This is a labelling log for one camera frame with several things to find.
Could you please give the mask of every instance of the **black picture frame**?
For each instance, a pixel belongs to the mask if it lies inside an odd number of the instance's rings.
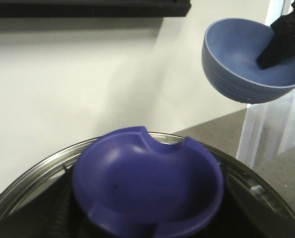
[[[0,0],[0,17],[180,17],[189,0]]]

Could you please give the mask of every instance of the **blue bowl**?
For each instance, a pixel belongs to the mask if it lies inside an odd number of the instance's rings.
[[[206,30],[202,65],[208,81],[241,103],[275,100],[295,88],[295,57],[260,69],[256,59],[274,35],[271,27],[238,18],[214,22]]]
[[[92,143],[73,173],[74,194],[89,220],[121,238],[183,238],[204,228],[223,197],[223,177],[199,142],[154,140],[145,127]]]

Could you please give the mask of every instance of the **light blue bowl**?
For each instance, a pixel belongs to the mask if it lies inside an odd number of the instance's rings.
[[[241,103],[275,100],[295,88],[295,57],[260,69],[256,59],[274,35],[271,27],[238,18],[209,26],[202,49],[208,81],[226,97]]]

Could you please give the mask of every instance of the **purple plastic bowl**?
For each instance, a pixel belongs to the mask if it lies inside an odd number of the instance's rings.
[[[89,220],[122,238],[183,238],[204,228],[223,197],[213,155],[187,137],[154,140],[145,127],[111,132],[80,156],[74,194]]]

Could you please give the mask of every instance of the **white wall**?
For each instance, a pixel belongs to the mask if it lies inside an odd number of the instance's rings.
[[[206,28],[264,22],[267,0],[194,0],[186,18],[0,19],[0,192],[71,144],[145,125],[175,132],[245,108],[201,67]]]

